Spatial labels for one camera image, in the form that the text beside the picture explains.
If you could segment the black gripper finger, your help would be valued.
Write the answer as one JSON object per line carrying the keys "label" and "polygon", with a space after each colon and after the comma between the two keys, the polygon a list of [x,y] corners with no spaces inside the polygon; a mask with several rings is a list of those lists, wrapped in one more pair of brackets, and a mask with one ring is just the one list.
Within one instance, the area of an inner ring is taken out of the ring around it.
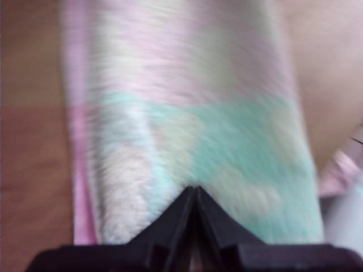
{"label": "black gripper finger", "polygon": [[162,215],[133,238],[128,245],[172,247],[178,243],[188,224],[195,202],[196,189],[188,187]]}
{"label": "black gripper finger", "polygon": [[197,212],[208,241],[214,247],[264,245],[235,221],[203,188],[197,188]]}

